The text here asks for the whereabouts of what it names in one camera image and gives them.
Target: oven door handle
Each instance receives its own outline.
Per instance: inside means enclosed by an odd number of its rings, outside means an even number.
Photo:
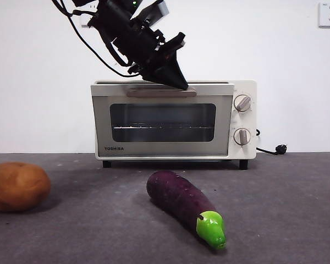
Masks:
[[[187,90],[178,89],[137,89],[130,88],[127,97],[136,98],[159,98],[159,97],[196,97],[197,92],[194,88],[189,87]]]

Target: control knob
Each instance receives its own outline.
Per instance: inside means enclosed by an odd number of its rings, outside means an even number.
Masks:
[[[251,107],[251,97],[239,95],[235,98],[234,106],[238,112],[245,112]]]
[[[245,128],[240,128],[235,131],[233,138],[238,145],[244,146],[251,140],[251,133]]]

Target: gray floor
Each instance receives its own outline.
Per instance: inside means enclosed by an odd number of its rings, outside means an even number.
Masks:
[[[0,155],[42,166],[48,199],[0,213],[5,263],[330,264],[330,153],[259,154],[247,171],[224,163],[115,163],[93,154]],[[224,216],[227,249],[215,252],[154,206],[145,185],[170,169],[200,188]]]

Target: green eggplant stem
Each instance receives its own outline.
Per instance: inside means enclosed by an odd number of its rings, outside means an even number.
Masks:
[[[221,215],[213,211],[206,211],[200,215],[201,217],[197,218],[196,228],[199,237],[215,249],[225,248],[225,226]]]

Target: white wall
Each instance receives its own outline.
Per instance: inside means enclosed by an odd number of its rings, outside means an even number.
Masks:
[[[317,27],[317,1],[166,2],[156,27],[167,39],[186,34],[178,61],[188,80],[257,81],[260,146],[330,151],[330,29]],[[81,32],[113,62],[95,30]],[[120,78],[51,1],[0,0],[0,153],[94,152],[98,79]]]

